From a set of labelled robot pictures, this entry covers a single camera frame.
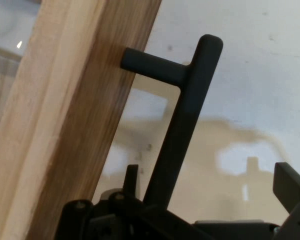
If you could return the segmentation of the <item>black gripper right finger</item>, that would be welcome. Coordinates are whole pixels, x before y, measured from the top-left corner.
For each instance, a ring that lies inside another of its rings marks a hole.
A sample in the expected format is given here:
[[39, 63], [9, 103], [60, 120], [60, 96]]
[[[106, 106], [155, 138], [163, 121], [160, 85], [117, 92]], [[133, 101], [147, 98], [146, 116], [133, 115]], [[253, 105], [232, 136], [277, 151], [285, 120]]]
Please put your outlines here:
[[288, 217], [273, 238], [300, 240], [300, 174], [288, 163], [277, 162], [274, 167], [272, 190], [288, 212]]

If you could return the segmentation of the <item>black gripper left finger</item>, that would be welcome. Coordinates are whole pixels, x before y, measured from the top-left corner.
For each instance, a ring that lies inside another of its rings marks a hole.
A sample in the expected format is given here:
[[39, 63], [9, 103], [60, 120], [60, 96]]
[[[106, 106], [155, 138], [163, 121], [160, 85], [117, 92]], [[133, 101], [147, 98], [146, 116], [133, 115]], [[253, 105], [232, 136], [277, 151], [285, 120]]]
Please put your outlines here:
[[126, 169], [123, 188], [107, 200], [68, 202], [56, 230], [58, 240], [196, 240], [197, 230], [167, 210], [136, 198], [138, 165]]

